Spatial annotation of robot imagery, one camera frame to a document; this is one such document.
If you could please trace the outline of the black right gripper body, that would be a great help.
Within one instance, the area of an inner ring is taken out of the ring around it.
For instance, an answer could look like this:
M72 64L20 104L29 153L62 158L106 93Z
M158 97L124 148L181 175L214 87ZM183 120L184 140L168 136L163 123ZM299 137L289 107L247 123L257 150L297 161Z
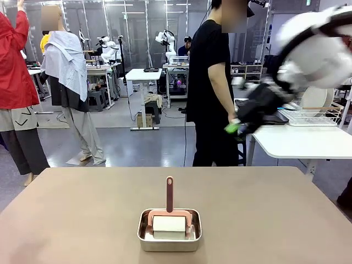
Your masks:
M264 125L264 117L276 113L278 108L293 100L293 92L284 90L275 83L262 82L237 105L240 125L247 125L247 133L254 133Z

